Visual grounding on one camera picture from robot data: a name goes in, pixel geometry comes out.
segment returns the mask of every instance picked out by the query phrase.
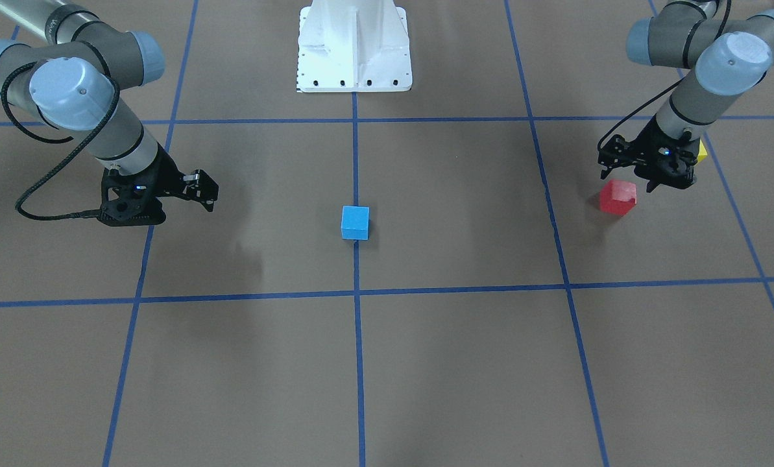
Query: brown floor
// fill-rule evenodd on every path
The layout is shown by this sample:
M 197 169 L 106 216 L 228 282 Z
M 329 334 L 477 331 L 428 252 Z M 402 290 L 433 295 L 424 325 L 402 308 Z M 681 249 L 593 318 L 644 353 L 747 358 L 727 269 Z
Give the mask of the brown floor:
M 624 53 L 665 0 L 401 0 L 413 89 L 360 95 L 295 92 L 307 2 L 81 2 L 162 45 L 123 98 L 213 213 L 26 221 L 67 150 L 0 109 L 0 466 L 774 465 L 774 70 L 616 218 L 595 145 L 678 78 Z

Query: blue cube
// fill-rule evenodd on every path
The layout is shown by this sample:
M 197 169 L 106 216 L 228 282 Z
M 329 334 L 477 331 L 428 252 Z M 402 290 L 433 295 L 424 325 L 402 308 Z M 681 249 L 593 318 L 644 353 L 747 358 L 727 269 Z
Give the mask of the blue cube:
M 343 206 L 340 218 L 340 234 L 347 240 L 369 239 L 369 208 L 366 206 Z

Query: blue tape grid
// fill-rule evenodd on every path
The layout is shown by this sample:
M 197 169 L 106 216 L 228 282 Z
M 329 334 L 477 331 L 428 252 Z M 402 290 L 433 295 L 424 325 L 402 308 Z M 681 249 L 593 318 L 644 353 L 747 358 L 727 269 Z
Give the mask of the blue tape grid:
M 653 14 L 657 15 L 657 9 L 652 0 L 647 0 L 650 8 L 653 10 Z M 111 414 L 110 425 L 108 429 L 108 438 L 105 446 L 103 465 L 108 467 L 110 458 L 113 451 L 115 429 L 117 421 L 119 420 L 119 411 L 121 408 L 123 390 L 125 389 L 125 381 L 127 375 L 127 369 L 130 359 L 130 352 L 132 349 L 132 341 L 134 340 L 135 328 L 138 319 L 138 310 L 141 304 L 163 304 L 164 302 L 211 302 L 211 301 L 223 301 L 223 300 L 276 300 L 276 299 L 297 299 L 297 298 L 326 298 L 327 296 L 351 296 L 354 298 L 354 324 L 355 324 L 355 338 L 356 338 L 356 361 L 357 361 L 357 413 L 358 413 L 358 448 L 359 448 L 359 464 L 364 467 L 366 465 L 366 437 L 365 437 L 365 423 L 364 423 L 364 391 L 363 391 L 363 337 L 361 326 L 361 296 L 378 296 L 378 295 L 403 295 L 403 294 L 426 294 L 426 293 L 502 293 L 502 292 L 523 292 L 523 291 L 537 291 L 537 290 L 565 290 L 568 299 L 568 308 L 570 308 L 572 322 L 574 323 L 574 334 L 577 340 L 577 349 L 579 350 L 580 363 L 583 369 L 583 377 L 585 378 L 586 388 L 588 391 L 589 403 L 592 410 L 592 419 L 594 420 L 595 429 L 597 431 L 598 444 L 600 446 L 600 452 L 602 456 L 603 465 L 609 465 L 609 456 L 607 456 L 607 450 L 605 440 L 603 436 L 602 426 L 600 424 L 598 416 L 598 408 L 596 398 L 594 396 L 594 386 L 591 382 L 591 377 L 588 372 L 588 363 L 585 355 L 585 346 L 583 346 L 582 332 L 579 328 L 579 322 L 577 321 L 577 313 L 574 307 L 574 295 L 573 290 L 576 289 L 620 289 L 620 287 L 686 287 L 697 285 L 719 285 L 719 284 L 738 284 L 738 283 L 761 283 L 764 285 L 764 289 L 768 295 L 769 301 L 774 311 L 774 295 L 770 287 L 771 283 L 774 283 L 774 277 L 767 277 L 764 273 L 764 269 L 761 266 L 761 262 L 758 259 L 758 254 L 755 251 L 755 246 L 751 241 L 745 222 L 742 218 L 742 214 L 738 209 L 736 199 L 732 194 L 727 178 L 721 168 L 721 162 L 716 156 L 716 151 L 712 146 L 709 136 L 707 136 L 707 150 L 710 153 L 716 169 L 721 177 L 722 184 L 727 198 L 731 203 L 731 207 L 736 214 L 736 219 L 739 222 L 742 234 L 745 237 L 745 242 L 748 245 L 751 256 L 758 270 L 757 278 L 718 278 L 718 279 L 695 279 L 695 280 L 675 280 L 675 281 L 614 281 L 613 283 L 570 283 L 568 280 L 568 270 L 565 265 L 564 254 L 562 254 L 561 237 L 559 236 L 559 229 L 556 225 L 555 213 L 553 212 L 553 204 L 551 201 L 550 187 L 547 176 L 545 174 L 544 163 L 542 160 L 542 154 L 540 150 L 540 142 L 538 141 L 535 122 L 536 121 L 617 121 L 622 118 L 621 115 L 591 115 L 591 116 L 535 116 L 533 115 L 528 86 L 526 82 L 526 76 L 524 76 L 524 68 L 520 56 L 519 45 L 516 39 L 513 18 L 511 17 L 511 7 L 508 0 L 503 0 L 505 3 L 505 11 L 508 19 L 509 30 L 511 31 L 511 41 L 514 47 L 514 55 L 517 62 L 517 68 L 520 74 L 520 81 L 522 85 L 524 103 L 526 104 L 527 116 L 515 116 L 515 117 L 430 117 L 430 118 L 360 118 L 357 114 L 357 95 L 352 95 L 353 116 L 352 118 L 339 118 L 339 119 L 177 119 L 177 112 L 179 102 L 182 96 L 182 85 L 185 77 L 185 70 L 187 68 L 187 60 L 190 53 L 191 42 L 193 38 L 194 26 L 196 24 L 197 10 L 199 0 L 194 0 L 193 8 L 191 11 L 190 24 L 188 26 L 187 39 L 185 44 L 185 51 L 182 57 L 182 65 L 180 68 L 179 79 L 176 84 L 176 94 L 174 97 L 173 110 L 171 110 L 170 119 L 153 119 L 152 121 L 146 121 L 149 125 L 168 125 L 167 141 L 165 147 L 170 149 L 171 141 L 173 140 L 173 130 L 176 125 L 250 125 L 250 124 L 289 124 L 289 123 L 339 123 L 339 124 L 351 124 L 353 127 L 353 180 L 354 180 L 354 204 L 358 205 L 358 125 L 367 123 L 415 123 L 415 122 L 463 122 L 463 121 L 522 121 L 528 122 L 530 130 L 533 135 L 535 151 L 537 156 L 537 163 L 540 166 L 540 177 L 545 187 L 545 200 L 547 209 L 550 215 L 550 221 L 555 231 L 555 246 L 557 249 L 559 266 L 562 271 L 562 283 L 557 284 L 535 284 L 535 285 L 520 285 L 520 286 L 488 286 L 488 287 L 420 287 L 419 289 L 361 289 L 360 287 L 360 255 L 359 255 L 359 243 L 354 242 L 354 288 L 352 290 L 341 291 L 316 291 L 316 292 L 303 292 L 303 293 L 247 293 L 247 294 L 233 294 L 233 295 L 209 295 L 209 296 L 150 296 L 146 298 L 142 296 L 143 285 L 145 276 L 147 274 L 147 261 L 149 260 L 150 248 L 152 245 L 152 238 L 154 234 L 154 228 L 150 227 L 147 230 L 147 237 L 144 243 L 143 257 L 141 258 L 141 272 L 138 279 L 136 293 L 132 298 L 96 298 L 96 299 L 73 299 L 73 300 L 40 300 L 40 301 L 15 301 L 15 302 L 0 302 L 0 308 L 10 307 L 60 307 L 61 305 L 110 305 L 110 304 L 132 304 L 132 312 L 128 325 L 128 334 L 125 340 L 125 352 L 123 352 L 123 360 L 121 369 L 119 372 L 119 382 L 117 382 L 117 391 L 114 400 L 114 408 Z M 12 39 L 15 39 L 19 32 L 18 27 L 13 31 Z M 633 119 L 648 119 L 650 116 L 635 116 Z M 725 115 L 722 119 L 774 119 L 774 115 Z M 42 125 L 37 122 L 26 122 L 27 126 Z M 10 122 L 0 122 L 0 126 L 9 126 Z

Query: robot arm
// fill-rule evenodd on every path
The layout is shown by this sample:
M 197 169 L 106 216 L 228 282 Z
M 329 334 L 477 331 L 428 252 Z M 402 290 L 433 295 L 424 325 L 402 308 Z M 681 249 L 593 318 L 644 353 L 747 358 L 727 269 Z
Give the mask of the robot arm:
M 634 25 L 627 40 L 631 60 L 692 71 L 635 141 L 615 135 L 598 148 L 601 178 L 634 166 L 649 180 L 647 192 L 695 183 L 701 136 L 774 65 L 774 10 L 722 24 L 709 19 L 717 8 L 718 0 L 673 0 L 657 17 Z
M 0 11 L 49 44 L 33 48 L 0 40 L 0 96 L 5 91 L 10 104 L 79 141 L 113 112 L 85 147 L 105 168 L 94 217 L 111 226 L 161 224 L 161 196 L 213 210 L 218 185 L 204 171 L 182 174 L 117 98 L 122 89 L 162 76 L 164 56 L 152 36 L 119 32 L 61 0 L 0 0 Z

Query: foam block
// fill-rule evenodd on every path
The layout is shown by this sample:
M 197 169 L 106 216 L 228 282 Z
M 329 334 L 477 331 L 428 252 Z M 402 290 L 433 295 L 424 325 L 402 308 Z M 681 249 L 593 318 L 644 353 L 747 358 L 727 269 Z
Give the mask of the foam block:
M 369 239 L 369 208 L 366 206 L 343 206 L 340 218 L 340 234 L 347 240 Z
M 638 204 L 638 187 L 632 182 L 609 180 L 600 190 L 600 210 L 613 215 L 626 215 Z
M 710 153 L 707 152 L 707 148 L 704 146 L 704 141 L 699 141 L 698 145 L 698 156 L 695 158 L 698 159 L 698 162 L 696 163 L 701 163 L 701 160 L 704 160 L 707 158 L 707 156 L 710 156 Z

